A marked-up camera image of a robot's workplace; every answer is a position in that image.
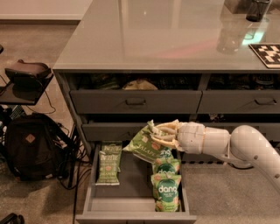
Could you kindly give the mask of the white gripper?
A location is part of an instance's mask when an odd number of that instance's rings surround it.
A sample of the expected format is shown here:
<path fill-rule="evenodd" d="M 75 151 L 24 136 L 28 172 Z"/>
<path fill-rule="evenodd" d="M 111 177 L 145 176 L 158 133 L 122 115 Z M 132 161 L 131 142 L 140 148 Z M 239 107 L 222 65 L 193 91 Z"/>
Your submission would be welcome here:
<path fill-rule="evenodd" d="M 151 139 L 158 144 L 172 149 L 177 149 L 189 154 L 201 154 L 205 137 L 205 126 L 196 122 L 183 122 L 180 127 L 179 120 L 164 122 L 156 125 L 153 132 L 159 135 Z"/>

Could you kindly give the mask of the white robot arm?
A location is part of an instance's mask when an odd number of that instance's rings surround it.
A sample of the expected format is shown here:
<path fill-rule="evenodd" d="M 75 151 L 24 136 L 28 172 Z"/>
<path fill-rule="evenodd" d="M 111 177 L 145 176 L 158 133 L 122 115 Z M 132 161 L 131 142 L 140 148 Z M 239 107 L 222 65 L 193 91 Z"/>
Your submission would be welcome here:
<path fill-rule="evenodd" d="M 153 141 L 187 154 L 206 154 L 232 165 L 253 165 L 280 192 L 280 155 L 257 129 L 241 125 L 229 133 L 196 122 L 149 125 Z"/>

